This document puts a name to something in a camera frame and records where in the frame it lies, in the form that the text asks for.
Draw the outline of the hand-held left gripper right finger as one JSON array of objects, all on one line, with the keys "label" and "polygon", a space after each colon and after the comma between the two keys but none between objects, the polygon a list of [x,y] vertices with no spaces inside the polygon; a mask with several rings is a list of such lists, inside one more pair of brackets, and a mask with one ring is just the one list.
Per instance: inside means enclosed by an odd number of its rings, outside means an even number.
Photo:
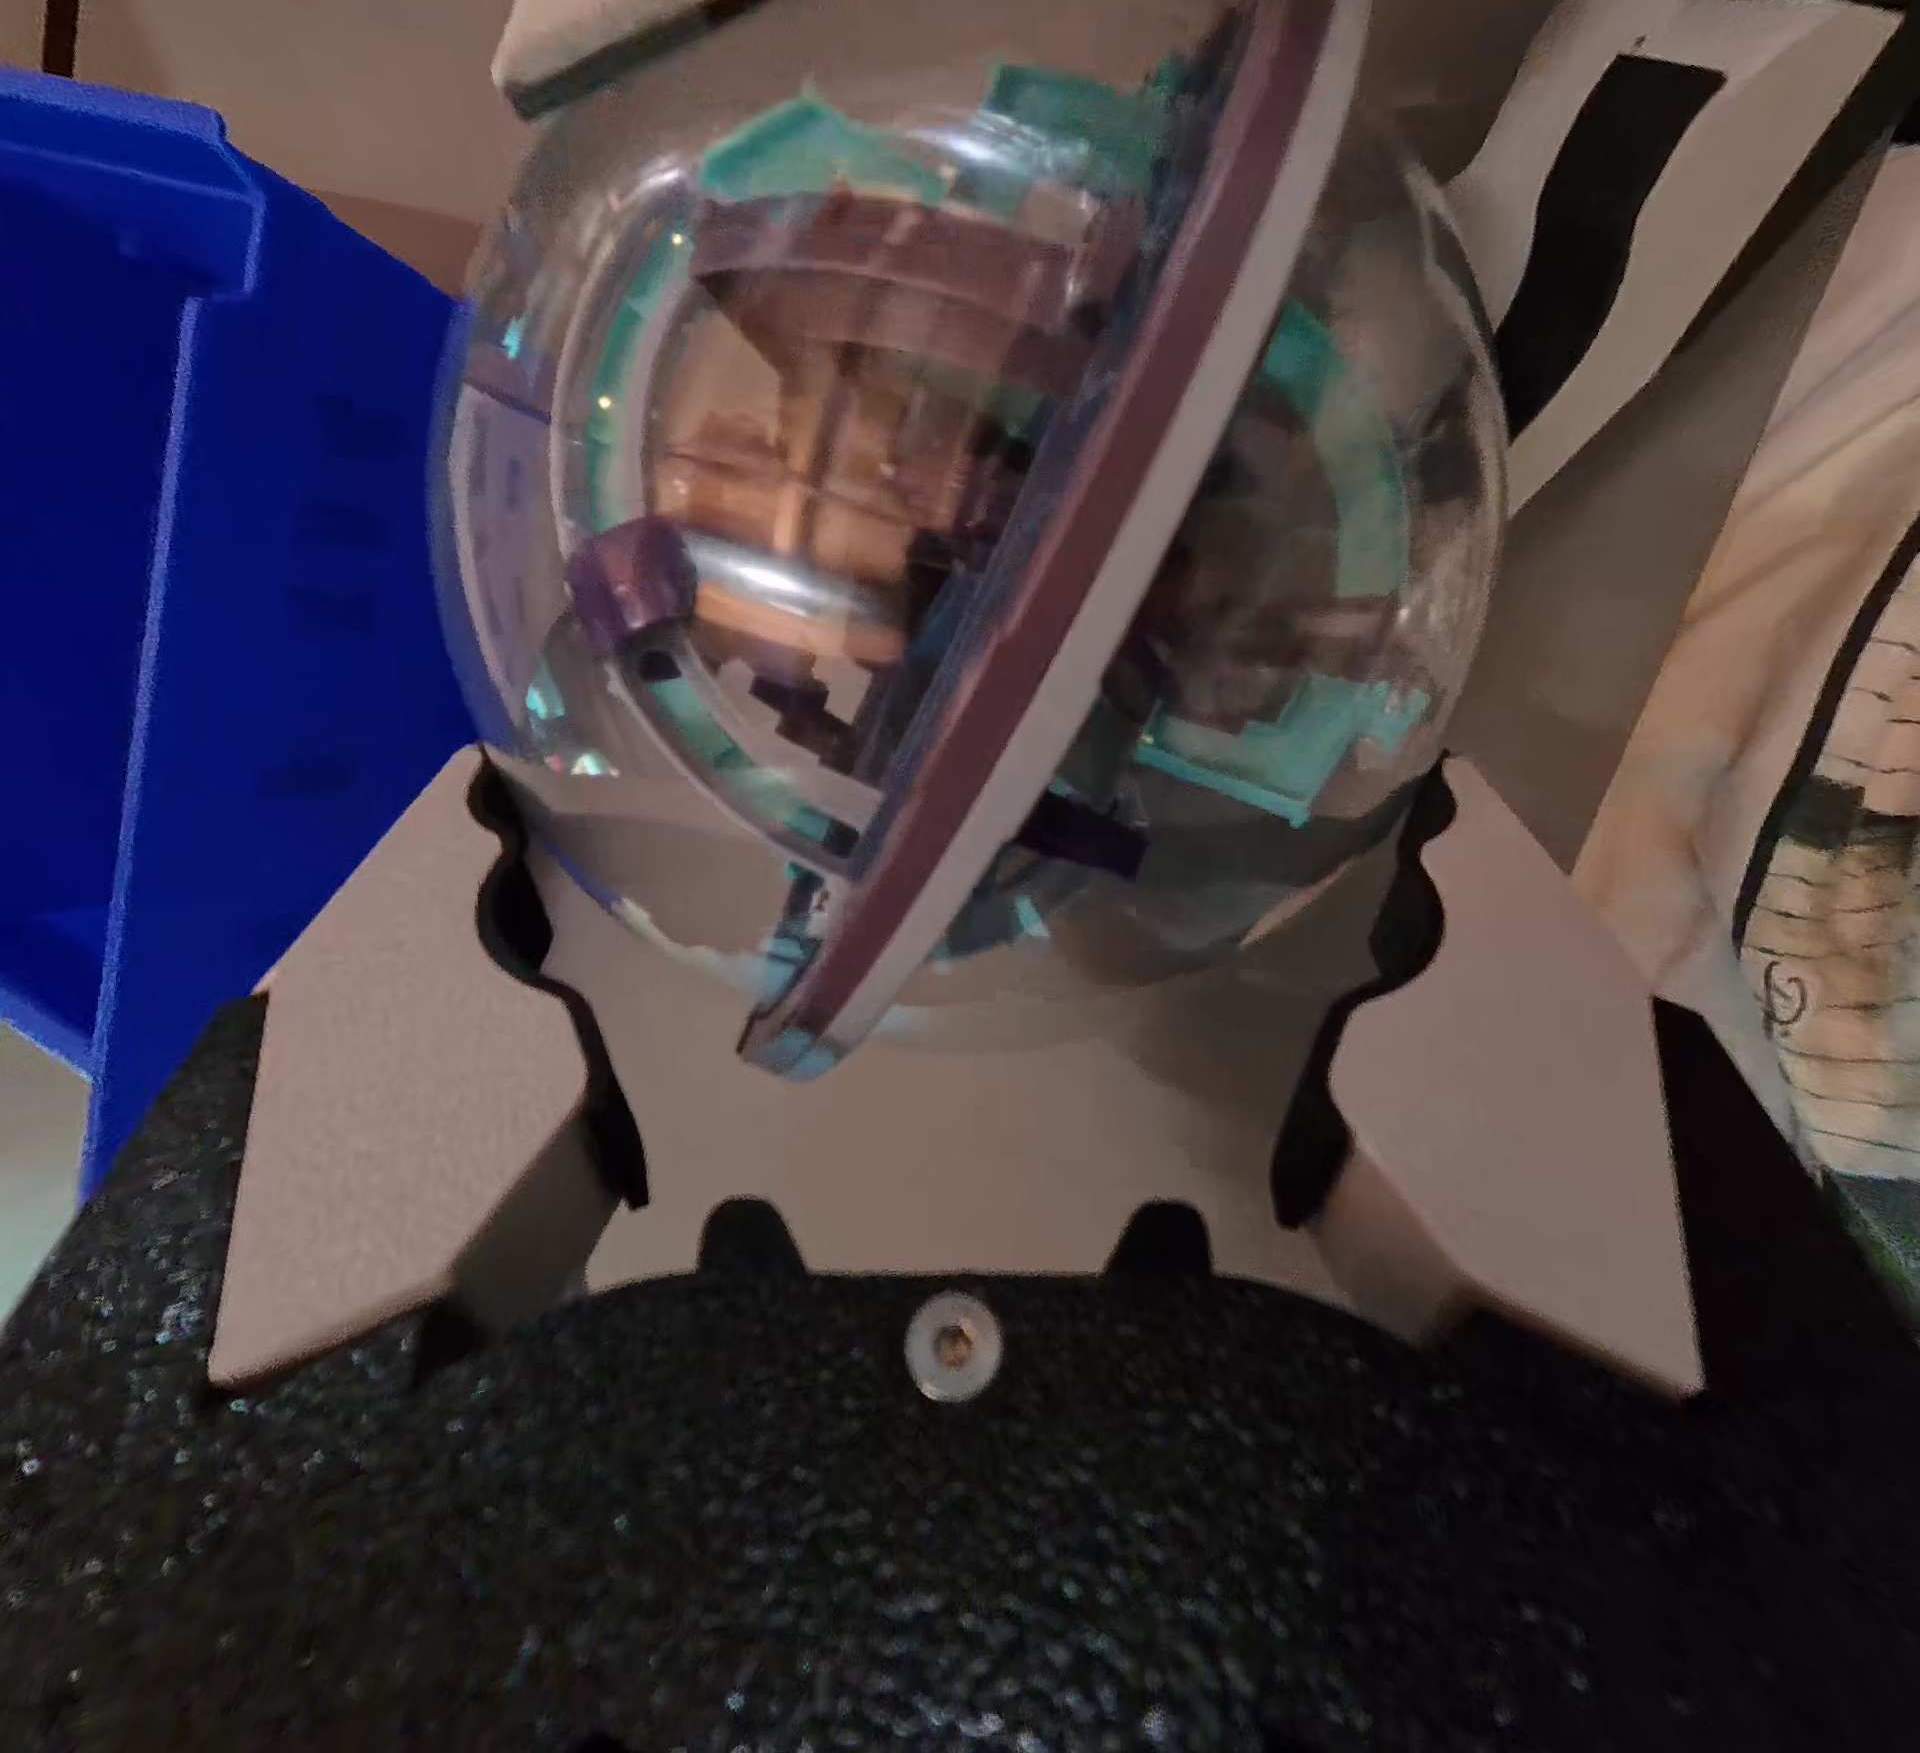
[{"label": "hand-held left gripper right finger", "polygon": [[1407,806],[1365,950],[1274,1141],[1279,1226],[1404,1340],[1494,1313],[1699,1396],[1650,987],[1470,762]]}]

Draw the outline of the blue plastic bin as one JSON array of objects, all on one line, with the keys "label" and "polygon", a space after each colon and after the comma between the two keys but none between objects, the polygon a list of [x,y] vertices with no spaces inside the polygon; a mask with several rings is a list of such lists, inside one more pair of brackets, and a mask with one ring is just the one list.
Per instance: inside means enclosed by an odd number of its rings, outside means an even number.
[{"label": "blue plastic bin", "polygon": [[82,1201],[474,738],[456,308],[214,112],[4,72],[4,1020],[90,1087]]}]

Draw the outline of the clear maze ball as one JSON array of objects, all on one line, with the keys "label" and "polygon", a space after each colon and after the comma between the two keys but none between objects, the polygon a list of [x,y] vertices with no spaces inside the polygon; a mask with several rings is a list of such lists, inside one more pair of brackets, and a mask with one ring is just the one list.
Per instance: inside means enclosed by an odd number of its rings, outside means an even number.
[{"label": "clear maze ball", "polygon": [[447,374],[447,643],[750,1067],[1231,966],[1441,757],[1501,402],[1369,20],[769,0],[534,128]]}]

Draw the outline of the person's printed shirt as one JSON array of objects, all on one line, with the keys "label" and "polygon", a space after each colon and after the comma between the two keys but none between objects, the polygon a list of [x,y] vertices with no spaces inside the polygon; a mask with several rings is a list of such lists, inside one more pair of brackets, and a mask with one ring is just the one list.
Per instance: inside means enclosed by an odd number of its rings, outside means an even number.
[{"label": "person's printed shirt", "polygon": [[1895,145],[1576,888],[1916,1330],[1916,148]]}]

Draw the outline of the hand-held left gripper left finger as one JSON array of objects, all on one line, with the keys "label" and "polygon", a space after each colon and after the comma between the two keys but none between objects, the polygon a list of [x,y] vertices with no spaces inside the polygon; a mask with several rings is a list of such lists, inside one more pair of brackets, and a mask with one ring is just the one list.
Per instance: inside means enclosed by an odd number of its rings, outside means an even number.
[{"label": "hand-held left gripper left finger", "polygon": [[510,782],[457,752],[262,986],[252,1104],[208,1347],[262,1386],[417,1317],[426,1366],[581,1293],[649,1205],[638,1118]]}]

